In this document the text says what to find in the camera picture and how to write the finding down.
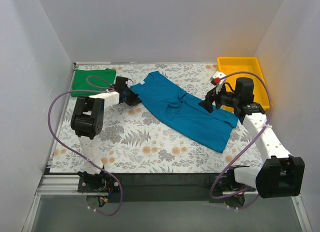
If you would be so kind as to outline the blue t shirt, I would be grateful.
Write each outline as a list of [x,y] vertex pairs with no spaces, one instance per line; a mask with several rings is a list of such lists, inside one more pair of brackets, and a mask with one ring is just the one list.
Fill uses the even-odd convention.
[[222,153],[238,118],[231,112],[216,109],[207,112],[201,99],[187,93],[159,71],[150,72],[143,83],[131,86],[142,104],[159,121],[182,135]]

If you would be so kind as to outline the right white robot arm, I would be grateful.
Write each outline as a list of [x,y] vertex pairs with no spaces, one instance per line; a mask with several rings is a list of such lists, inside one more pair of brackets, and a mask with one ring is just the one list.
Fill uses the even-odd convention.
[[254,101],[254,81],[248,77],[238,77],[235,89],[228,92],[227,75],[217,72],[211,77],[214,88],[199,103],[208,112],[221,106],[233,108],[235,116],[250,133],[250,146],[256,145],[263,165],[260,169],[246,165],[234,166],[231,162],[213,182],[227,185],[235,191],[244,192],[248,188],[257,190],[261,198],[295,197],[300,194],[305,163],[301,157],[294,157],[282,145],[269,124],[270,114]]

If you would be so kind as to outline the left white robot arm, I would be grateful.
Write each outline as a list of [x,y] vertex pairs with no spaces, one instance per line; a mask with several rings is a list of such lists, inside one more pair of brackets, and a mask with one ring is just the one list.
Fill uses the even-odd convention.
[[120,182],[104,173],[102,156],[99,149],[99,134],[103,130],[104,111],[121,103],[132,107],[141,103],[128,82],[131,79],[117,76],[110,89],[103,88],[94,95],[79,95],[73,110],[70,126],[75,132],[80,145],[81,154],[86,157],[83,171],[79,176],[79,192],[119,192]]

